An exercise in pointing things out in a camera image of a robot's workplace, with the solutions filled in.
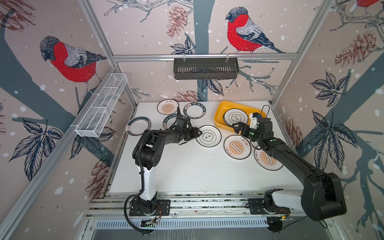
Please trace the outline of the white flower plate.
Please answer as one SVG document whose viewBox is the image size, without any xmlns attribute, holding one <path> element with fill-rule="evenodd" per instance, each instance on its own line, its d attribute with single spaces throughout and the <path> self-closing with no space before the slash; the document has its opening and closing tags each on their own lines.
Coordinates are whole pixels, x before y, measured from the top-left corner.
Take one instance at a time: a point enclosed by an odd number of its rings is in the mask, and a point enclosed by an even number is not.
<svg viewBox="0 0 384 240">
<path fill-rule="evenodd" d="M 215 126 L 205 125 L 200 127 L 199 131 L 202 134 L 197 138 L 197 142 L 205 148 L 216 147 L 222 140 L 222 134 Z"/>
<path fill-rule="evenodd" d="M 230 109 L 224 113 L 223 120 L 226 125 L 232 126 L 233 124 L 236 124 L 236 123 L 247 124 L 249 117 L 243 110 Z"/>
</svg>

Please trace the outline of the white flower plate front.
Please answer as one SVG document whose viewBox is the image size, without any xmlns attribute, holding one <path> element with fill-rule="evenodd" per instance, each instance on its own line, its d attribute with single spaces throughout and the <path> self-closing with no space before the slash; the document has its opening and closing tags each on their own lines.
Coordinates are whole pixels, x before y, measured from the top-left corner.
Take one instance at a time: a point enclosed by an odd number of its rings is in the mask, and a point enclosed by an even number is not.
<svg viewBox="0 0 384 240">
<path fill-rule="evenodd" d="M 226 125 L 232 126 L 233 124 L 236 124 L 236 123 L 247 124 L 249 117 L 243 110 L 230 109 L 224 113 L 223 120 Z"/>
</svg>

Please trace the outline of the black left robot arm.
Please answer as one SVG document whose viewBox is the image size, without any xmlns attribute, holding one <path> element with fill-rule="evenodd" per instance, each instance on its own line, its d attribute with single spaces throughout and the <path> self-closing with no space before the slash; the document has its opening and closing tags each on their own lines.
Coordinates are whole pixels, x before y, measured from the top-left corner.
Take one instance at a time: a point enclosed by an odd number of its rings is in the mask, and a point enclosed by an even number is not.
<svg viewBox="0 0 384 240">
<path fill-rule="evenodd" d="M 141 189 L 133 197 L 131 206 L 134 213 L 150 215 L 156 212 L 155 167 L 162 158 L 165 145 L 183 145 L 202 134 L 202 131 L 193 127 L 190 119 L 185 117 L 177 117 L 169 129 L 144 131 L 132 153 L 141 178 Z"/>
</svg>

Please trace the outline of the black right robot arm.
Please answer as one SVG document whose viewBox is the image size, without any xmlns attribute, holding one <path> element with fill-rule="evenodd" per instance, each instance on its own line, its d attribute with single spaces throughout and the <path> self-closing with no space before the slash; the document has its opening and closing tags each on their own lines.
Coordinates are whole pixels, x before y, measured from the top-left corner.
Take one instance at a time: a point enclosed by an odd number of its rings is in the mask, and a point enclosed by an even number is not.
<svg viewBox="0 0 384 240">
<path fill-rule="evenodd" d="M 265 208 L 268 211 L 288 208 L 304 212 L 311 220 L 320 221 L 347 212 L 340 178 L 334 173 L 310 165 L 293 152 L 273 132 L 269 118 L 258 118 L 254 127 L 245 123 L 232 125 L 235 133 L 257 142 L 260 149 L 283 164 L 302 183 L 303 190 L 273 189 L 265 192 Z"/>
</svg>

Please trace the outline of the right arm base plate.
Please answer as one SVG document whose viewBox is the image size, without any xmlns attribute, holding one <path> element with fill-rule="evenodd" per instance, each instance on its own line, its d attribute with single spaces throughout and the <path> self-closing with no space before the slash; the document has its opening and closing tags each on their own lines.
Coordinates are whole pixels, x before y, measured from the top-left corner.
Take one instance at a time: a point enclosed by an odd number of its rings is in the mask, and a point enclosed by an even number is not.
<svg viewBox="0 0 384 240">
<path fill-rule="evenodd" d="M 248 199 L 245 205 L 250 210 L 252 215 L 290 215 L 291 211 L 288 208 L 278 207 L 272 200 L 261 198 Z"/>
</svg>

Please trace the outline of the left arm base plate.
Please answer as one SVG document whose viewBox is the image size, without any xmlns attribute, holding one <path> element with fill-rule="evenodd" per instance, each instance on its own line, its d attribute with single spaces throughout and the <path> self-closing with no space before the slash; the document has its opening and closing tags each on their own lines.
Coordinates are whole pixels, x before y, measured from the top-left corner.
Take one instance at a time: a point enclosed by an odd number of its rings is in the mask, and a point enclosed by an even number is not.
<svg viewBox="0 0 384 240">
<path fill-rule="evenodd" d="M 170 200 L 153 200 L 146 201 L 142 199 L 133 200 L 130 206 L 130 217 L 151 217 L 151 216 L 168 216 L 170 214 Z"/>
</svg>

